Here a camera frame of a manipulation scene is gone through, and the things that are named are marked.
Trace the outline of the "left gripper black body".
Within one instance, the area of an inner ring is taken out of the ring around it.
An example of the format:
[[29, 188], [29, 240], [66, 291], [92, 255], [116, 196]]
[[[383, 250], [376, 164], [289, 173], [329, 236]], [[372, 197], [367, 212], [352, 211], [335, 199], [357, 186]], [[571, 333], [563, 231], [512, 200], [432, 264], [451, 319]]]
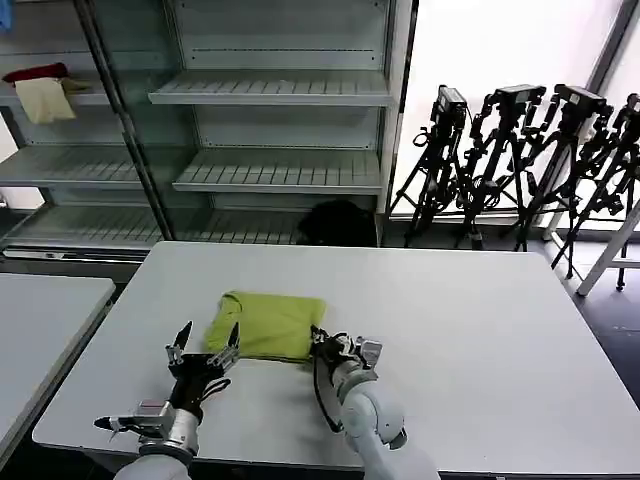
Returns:
[[224, 369], [216, 364], [209, 364], [214, 354], [187, 353], [181, 363], [169, 365], [169, 371], [176, 383], [169, 397], [174, 409], [185, 410], [194, 416], [202, 416], [201, 403], [207, 386], [214, 380], [224, 377]]

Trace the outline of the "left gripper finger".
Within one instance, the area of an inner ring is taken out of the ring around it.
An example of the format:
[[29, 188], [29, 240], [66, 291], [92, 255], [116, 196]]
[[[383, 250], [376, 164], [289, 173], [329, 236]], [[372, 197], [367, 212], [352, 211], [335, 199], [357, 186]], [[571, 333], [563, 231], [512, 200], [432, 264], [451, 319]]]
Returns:
[[189, 321], [176, 335], [174, 342], [165, 346], [168, 365], [179, 365], [183, 362], [182, 355], [189, 340], [193, 322]]
[[226, 345], [209, 358], [206, 364], [220, 371], [228, 371], [239, 358], [239, 323], [236, 322], [229, 334]]

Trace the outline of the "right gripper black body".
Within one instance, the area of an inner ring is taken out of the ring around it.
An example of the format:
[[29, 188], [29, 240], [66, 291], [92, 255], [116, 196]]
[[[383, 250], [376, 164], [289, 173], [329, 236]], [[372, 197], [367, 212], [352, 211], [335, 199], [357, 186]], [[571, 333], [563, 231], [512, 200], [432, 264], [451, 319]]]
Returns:
[[346, 361], [357, 361], [352, 337], [346, 332], [329, 334], [326, 342], [321, 343], [318, 353], [313, 353], [313, 365], [317, 368], [324, 364], [329, 370], [335, 370]]

